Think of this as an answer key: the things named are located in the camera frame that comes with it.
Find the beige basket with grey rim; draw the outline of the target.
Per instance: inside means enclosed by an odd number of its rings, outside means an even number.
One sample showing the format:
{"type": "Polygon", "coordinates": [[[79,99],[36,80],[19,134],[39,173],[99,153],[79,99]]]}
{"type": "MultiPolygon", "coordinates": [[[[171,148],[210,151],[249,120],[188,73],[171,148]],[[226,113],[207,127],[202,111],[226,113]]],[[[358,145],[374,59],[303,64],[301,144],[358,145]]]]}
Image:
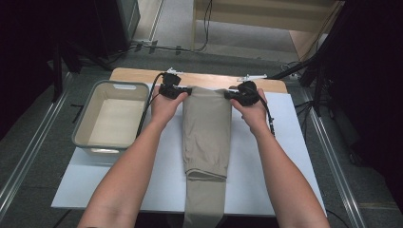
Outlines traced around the beige basket with grey rim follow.
{"type": "Polygon", "coordinates": [[[135,140],[149,86],[138,82],[100,81],[91,89],[72,134],[87,153],[120,154],[135,140]]]}

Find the dark curtain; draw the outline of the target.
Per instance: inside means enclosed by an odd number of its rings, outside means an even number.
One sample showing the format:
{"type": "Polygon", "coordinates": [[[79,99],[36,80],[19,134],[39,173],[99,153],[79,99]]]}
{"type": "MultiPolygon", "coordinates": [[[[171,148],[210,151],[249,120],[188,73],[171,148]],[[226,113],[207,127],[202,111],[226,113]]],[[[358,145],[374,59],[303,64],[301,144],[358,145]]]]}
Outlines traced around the dark curtain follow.
{"type": "Polygon", "coordinates": [[[329,47],[330,94],[403,213],[403,0],[347,0],[329,47]]]}
{"type": "Polygon", "coordinates": [[[0,140],[53,85],[52,46],[73,42],[90,0],[0,0],[0,140]]]}

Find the metal floor rail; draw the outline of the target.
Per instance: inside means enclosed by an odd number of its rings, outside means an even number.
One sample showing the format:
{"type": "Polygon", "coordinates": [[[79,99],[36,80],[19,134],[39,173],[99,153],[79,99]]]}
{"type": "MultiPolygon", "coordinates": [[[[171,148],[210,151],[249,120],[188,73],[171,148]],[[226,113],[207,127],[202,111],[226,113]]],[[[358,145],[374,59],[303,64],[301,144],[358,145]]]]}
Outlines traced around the metal floor rail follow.
{"type": "Polygon", "coordinates": [[[366,222],[364,221],[364,218],[355,200],[353,191],[337,159],[336,152],[331,143],[327,130],[323,124],[322,118],[318,117],[313,109],[310,110],[310,117],[321,143],[323,153],[327,159],[333,178],[335,180],[336,187],[342,200],[344,209],[349,218],[351,228],[367,228],[366,222]]]}
{"type": "Polygon", "coordinates": [[[55,102],[52,102],[49,105],[44,118],[35,131],[35,134],[30,138],[29,144],[26,147],[21,159],[13,168],[12,173],[6,181],[5,185],[0,189],[0,223],[3,221],[6,213],[8,212],[24,178],[26,177],[37,154],[39,153],[39,150],[48,132],[53,126],[57,115],[59,114],[63,104],[65,103],[75,77],[76,74],[71,72],[69,72],[65,76],[62,82],[64,91],[55,102]]]}

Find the dark grey cabinet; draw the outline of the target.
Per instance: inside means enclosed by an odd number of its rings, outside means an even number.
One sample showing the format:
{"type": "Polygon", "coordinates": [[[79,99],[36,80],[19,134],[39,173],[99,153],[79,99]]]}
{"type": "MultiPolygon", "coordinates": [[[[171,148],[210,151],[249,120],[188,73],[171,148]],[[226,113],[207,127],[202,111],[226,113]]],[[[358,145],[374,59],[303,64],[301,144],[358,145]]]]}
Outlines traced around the dark grey cabinet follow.
{"type": "Polygon", "coordinates": [[[128,50],[141,15],[138,0],[94,0],[101,29],[102,56],[128,50]]]}

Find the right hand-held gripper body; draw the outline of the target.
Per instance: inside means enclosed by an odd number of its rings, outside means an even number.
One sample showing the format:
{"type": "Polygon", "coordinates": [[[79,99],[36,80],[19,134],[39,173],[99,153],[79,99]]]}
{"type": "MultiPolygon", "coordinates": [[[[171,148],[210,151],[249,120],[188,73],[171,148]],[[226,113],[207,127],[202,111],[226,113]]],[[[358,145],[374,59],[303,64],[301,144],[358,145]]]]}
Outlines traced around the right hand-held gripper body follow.
{"type": "Polygon", "coordinates": [[[261,88],[258,88],[255,82],[251,80],[243,80],[238,85],[236,100],[242,106],[252,106],[257,102],[261,102],[263,106],[267,106],[267,101],[263,95],[264,91],[261,88]]]}

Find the person's left hand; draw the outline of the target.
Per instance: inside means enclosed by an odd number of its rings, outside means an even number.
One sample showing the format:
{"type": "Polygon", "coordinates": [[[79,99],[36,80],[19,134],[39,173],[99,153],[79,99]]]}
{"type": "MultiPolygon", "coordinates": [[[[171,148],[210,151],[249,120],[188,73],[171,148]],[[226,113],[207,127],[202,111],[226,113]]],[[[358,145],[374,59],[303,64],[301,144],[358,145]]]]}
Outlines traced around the person's left hand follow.
{"type": "Polygon", "coordinates": [[[187,93],[181,93],[176,99],[172,100],[159,93],[154,93],[151,103],[151,122],[165,127],[175,115],[179,104],[187,97],[187,93]]]}

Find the white table mat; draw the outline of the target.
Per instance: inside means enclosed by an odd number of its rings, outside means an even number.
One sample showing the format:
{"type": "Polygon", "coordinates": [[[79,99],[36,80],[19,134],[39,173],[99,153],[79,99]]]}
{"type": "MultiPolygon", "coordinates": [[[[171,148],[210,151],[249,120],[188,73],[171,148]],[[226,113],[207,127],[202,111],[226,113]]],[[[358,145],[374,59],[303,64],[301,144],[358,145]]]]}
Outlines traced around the white table mat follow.
{"type": "MultiPolygon", "coordinates": [[[[291,95],[267,92],[265,96],[274,118],[278,143],[321,200],[291,95]]],[[[266,191],[255,138],[237,110],[232,112],[231,130],[224,213],[237,216],[273,216],[275,212],[266,191]]],[[[100,180],[118,158],[117,154],[89,153],[77,147],[51,206],[76,210],[86,208],[100,180]]],[[[148,212],[181,213],[184,211],[185,196],[182,111],[178,109],[163,131],[142,209],[148,212]]]]}

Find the beige pants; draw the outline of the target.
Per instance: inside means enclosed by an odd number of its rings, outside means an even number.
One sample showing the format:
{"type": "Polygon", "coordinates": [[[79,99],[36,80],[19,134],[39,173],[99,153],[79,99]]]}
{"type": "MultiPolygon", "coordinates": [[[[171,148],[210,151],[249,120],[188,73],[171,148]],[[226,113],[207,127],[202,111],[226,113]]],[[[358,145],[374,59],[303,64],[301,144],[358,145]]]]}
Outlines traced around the beige pants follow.
{"type": "Polygon", "coordinates": [[[186,198],[182,228],[216,228],[224,212],[232,106],[222,89],[198,86],[182,103],[186,198]]]}

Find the person's right hand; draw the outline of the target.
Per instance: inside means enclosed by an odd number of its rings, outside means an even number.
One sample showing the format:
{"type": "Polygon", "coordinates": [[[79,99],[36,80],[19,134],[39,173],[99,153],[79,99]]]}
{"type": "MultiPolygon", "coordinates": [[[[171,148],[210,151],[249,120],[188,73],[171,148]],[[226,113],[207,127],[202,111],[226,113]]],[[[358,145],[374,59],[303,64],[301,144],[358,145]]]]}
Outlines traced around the person's right hand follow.
{"type": "Polygon", "coordinates": [[[257,102],[250,106],[242,106],[235,99],[231,99],[230,104],[241,114],[254,136],[257,137],[270,132],[267,124],[266,108],[262,102],[257,102]]]}

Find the black metal stand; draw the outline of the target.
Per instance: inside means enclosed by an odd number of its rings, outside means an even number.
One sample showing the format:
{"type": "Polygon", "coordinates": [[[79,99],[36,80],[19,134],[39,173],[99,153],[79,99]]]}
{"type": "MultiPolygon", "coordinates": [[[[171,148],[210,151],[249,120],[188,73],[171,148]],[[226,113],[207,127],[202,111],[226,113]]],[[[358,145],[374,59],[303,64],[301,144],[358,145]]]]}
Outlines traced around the black metal stand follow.
{"type": "Polygon", "coordinates": [[[313,100],[309,102],[309,106],[314,110],[314,113],[318,117],[321,116],[319,107],[322,95],[322,87],[324,86],[324,77],[326,69],[325,63],[329,59],[329,56],[331,54],[331,47],[335,42],[335,38],[342,29],[342,26],[345,24],[346,19],[348,17],[346,12],[349,10],[344,9],[345,2],[346,0],[338,1],[336,3],[336,7],[333,9],[331,14],[325,20],[324,24],[319,30],[316,40],[314,41],[314,45],[318,44],[318,41],[320,40],[322,35],[322,31],[330,23],[331,18],[333,16],[336,17],[327,37],[323,40],[321,46],[317,47],[317,50],[313,53],[311,57],[301,62],[298,62],[295,66],[291,66],[290,68],[281,71],[278,74],[266,77],[267,80],[281,80],[288,75],[291,75],[299,70],[304,69],[304,72],[298,81],[302,87],[308,87],[312,83],[316,83],[313,100]]]}
{"type": "Polygon", "coordinates": [[[52,56],[53,56],[53,98],[55,103],[64,91],[63,79],[62,79],[62,63],[65,63],[67,68],[71,72],[79,73],[82,68],[82,64],[78,58],[78,55],[84,55],[93,62],[95,65],[102,67],[105,70],[111,71],[112,66],[102,61],[96,55],[89,52],[87,49],[79,46],[78,44],[66,41],[58,40],[53,43],[52,56]]]}

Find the light wooden furniture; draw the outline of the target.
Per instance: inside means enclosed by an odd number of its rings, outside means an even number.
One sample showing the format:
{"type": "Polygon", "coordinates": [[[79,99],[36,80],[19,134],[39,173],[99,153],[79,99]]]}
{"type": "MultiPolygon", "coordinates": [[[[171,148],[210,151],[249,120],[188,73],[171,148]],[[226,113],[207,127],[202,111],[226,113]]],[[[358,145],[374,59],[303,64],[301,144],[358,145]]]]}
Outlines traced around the light wooden furniture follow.
{"type": "Polygon", "coordinates": [[[299,60],[306,60],[323,33],[332,29],[342,0],[192,0],[191,47],[197,21],[211,13],[213,22],[286,29],[299,60]]]}

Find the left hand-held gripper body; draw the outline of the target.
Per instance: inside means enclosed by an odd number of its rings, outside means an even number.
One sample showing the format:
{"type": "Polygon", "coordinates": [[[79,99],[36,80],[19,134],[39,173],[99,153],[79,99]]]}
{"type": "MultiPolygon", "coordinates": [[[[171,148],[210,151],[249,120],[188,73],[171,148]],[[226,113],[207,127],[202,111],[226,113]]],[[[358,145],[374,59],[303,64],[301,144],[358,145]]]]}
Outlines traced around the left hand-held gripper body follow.
{"type": "Polygon", "coordinates": [[[170,68],[163,74],[163,82],[160,85],[159,93],[166,98],[176,99],[183,89],[179,87],[181,78],[178,76],[178,72],[170,68]]]}

